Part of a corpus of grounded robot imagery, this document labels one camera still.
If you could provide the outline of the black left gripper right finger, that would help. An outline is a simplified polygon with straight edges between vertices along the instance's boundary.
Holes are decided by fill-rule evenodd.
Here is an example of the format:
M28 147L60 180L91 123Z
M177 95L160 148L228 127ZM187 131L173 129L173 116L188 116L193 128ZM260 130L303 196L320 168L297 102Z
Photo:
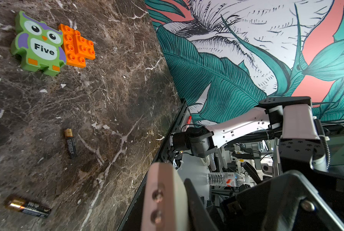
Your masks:
M229 231L344 231L344 222L299 171L291 170L221 202Z

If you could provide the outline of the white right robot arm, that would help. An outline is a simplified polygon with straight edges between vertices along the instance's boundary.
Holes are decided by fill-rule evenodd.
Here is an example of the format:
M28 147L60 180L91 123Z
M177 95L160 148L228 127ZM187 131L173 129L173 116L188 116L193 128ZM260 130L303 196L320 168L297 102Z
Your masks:
M169 142L175 152L189 150L192 155L204 158L250 133L275 129L282 131L278 153L283 171L328 172L327 141L321 122L312 113L308 96L266 98L245 114L226 122L174 133Z

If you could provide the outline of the grey remote control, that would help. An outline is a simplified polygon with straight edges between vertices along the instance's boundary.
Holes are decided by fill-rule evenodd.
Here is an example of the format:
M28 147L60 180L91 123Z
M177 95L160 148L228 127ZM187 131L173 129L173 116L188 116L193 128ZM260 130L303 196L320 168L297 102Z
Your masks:
M153 163L147 173L142 231L189 231L188 198L170 163Z

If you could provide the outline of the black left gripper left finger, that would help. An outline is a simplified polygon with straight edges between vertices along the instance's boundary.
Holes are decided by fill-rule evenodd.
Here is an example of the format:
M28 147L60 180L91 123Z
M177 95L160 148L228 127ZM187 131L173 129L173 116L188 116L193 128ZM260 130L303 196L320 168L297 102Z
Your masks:
M188 198L188 214L191 231L217 231L218 228L207 212L190 179L184 180Z

